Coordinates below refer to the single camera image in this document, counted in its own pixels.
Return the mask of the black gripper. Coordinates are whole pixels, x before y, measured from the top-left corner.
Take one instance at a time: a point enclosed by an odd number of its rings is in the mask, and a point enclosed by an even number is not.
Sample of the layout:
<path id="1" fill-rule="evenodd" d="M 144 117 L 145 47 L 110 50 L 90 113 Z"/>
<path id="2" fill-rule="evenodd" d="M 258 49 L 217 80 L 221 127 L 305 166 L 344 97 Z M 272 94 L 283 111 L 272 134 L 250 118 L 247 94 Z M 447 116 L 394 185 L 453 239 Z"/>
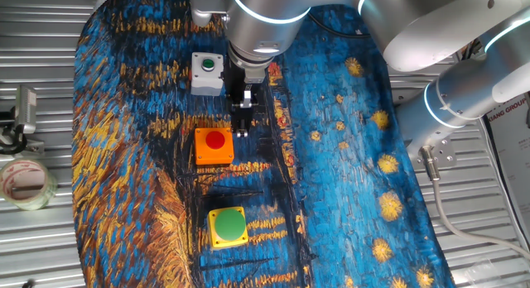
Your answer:
<path id="1" fill-rule="evenodd" d="M 253 118 L 253 107 L 258 104 L 260 84 L 245 81 L 245 70 L 232 60 L 224 63 L 224 86 L 232 109 L 231 127 L 236 137 L 247 137 Z"/>

